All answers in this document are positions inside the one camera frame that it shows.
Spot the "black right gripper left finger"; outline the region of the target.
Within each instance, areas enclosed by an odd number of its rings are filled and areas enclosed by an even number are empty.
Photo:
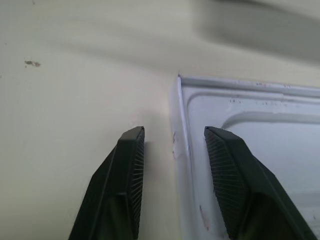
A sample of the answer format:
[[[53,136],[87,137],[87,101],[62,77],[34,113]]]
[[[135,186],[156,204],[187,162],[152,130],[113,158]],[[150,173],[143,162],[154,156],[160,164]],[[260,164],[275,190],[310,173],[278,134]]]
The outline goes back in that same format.
[[[124,132],[92,175],[68,240],[137,240],[145,129]]]

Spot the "white plastic tray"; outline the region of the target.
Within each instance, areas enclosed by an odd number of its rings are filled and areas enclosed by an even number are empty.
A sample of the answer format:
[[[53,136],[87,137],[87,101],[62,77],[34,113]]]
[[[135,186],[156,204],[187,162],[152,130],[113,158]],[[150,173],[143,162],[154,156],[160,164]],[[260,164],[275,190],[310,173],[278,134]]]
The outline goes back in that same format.
[[[229,240],[205,127],[241,137],[320,240],[320,88],[178,76],[170,95],[182,240]]]

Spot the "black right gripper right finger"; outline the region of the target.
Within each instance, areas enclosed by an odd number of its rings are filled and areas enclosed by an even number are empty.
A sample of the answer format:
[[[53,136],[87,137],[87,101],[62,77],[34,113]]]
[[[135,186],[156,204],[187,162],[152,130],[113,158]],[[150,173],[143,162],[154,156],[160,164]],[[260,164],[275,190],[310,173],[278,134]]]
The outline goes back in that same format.
[[[231,240],[318,240],[276,176],[230,131],[207,126],[213,190]]]

